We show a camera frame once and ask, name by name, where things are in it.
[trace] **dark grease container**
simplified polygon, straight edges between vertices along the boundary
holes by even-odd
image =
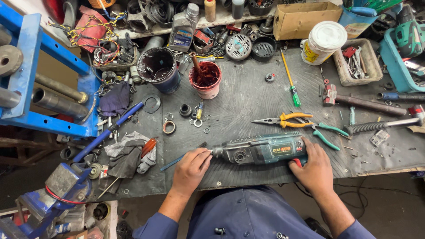
[[[163,94],[171,94],[180,86],[176,58],[168,48],[155,47],[147,50],[137,61],[137,71],[143,80]]]

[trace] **yellow-handled pliers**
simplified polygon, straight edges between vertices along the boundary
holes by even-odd
[[[260,123],[260,124],[280,124],[282,128],[285,127],[292,127],[292,128],[304,128],[304,127],[311,127],[314,123],[313,122],[307,122],[307,123],[291,123],[287,122],[287,119],[291,119],[294,117],[305,117],[305,118],[312,118],[312,114],[308,113],[300,113],[295,112],[291,114],[285,114],[282,113],[279,118],[267,118],[267,119],[258,119],[251,121],[252,123]]]

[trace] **person's left hand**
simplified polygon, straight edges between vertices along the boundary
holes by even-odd
[[[213,157],[211,150],[196,148],[187,152],[176,164],[170,191],[190,197],[204,177]]]

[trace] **person's right hand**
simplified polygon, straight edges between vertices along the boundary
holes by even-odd
[[[294,161],[289,162],[289,168],[301,184],[312,194],[333,193],[333,175],[331,161],[319,144],[313,144],[302,137],[308,154],[308,162],[300,168]]]
[[[187,152],[176,164],[170,191],[190,197],[210,166],[211,150],[196,148]]]

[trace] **shelf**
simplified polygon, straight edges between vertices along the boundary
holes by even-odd
[[[249,22],[254,20],[261,20],[266,19],[268,15],[275,15],[276,7],[273,7],[270,12],[266,15],[262,16],[252,16],[249,11],[248,7],[245,7],[244,15],[241,19],[233,19],[232,18],[232,8],[225,9],[221,5],[217,5],[215,7],[215,21],[214,22],[207,22],[205,19],[205,12],[203,9],[201,9],[201,17],[198,21],[198,24],[196,25],[196,28],[205,28],[205,27],[213,27],[213,26],[221,26],[221,25],[227,25],[231,23],[242,23],[242,22]],[[168,34],[171,32],[171,28],[161,28],[158,24],[154,25],[152,29],[145,32],[132,32],[129,29],[126,30],[115,30],[115,32],[119,35],[119,38],[125,38],[125,33],[129,33],[131,39],[135,38],[141,38],[141,37],[150,37],[150,36],[156,36],[156,35],[162,35],[162,34]]]

